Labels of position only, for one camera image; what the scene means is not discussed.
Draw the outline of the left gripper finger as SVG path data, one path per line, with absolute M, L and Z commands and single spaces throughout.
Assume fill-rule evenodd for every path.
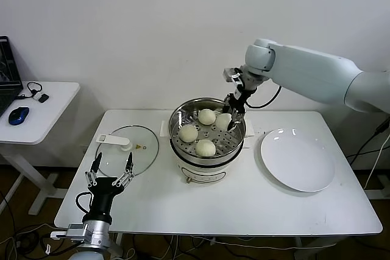
M 85 178 L 87 181 L 88 188 L 97 185 L 97 172 L 99 170 L 101 158 L 102 154 L 99 153 L 96 159 L 92 162 L 90 170 L 85 172 Z
M 124 187 L 126 188 L 127 185 L 132 181 L 134 177 L 133 174 L 133 154 L 129 153 L 129 156 L 126 160 L 125 170 L 124 173 L 117 178 L 112 185 L 116 187 Z

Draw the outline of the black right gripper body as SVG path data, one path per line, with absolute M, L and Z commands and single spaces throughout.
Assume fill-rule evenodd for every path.
M 245 103 L 255 92 L 256 89 L 248 90 L 243 85 L 238 85 L 233 93 L 227 95 L 227 106 L 229 107 L 229 111 L 245 111 Z

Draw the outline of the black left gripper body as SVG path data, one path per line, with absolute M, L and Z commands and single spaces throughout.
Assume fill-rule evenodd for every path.
M 88 188 L 93 195 L 93 199 L 90 210 L 83 216 L 82 222 L 89 220 L 112 222 L 110 211 L 113 199 L 124 191 L 122 185 L 113 185 L 116 180 L 116 177 L 98 177 L 96 185 Z

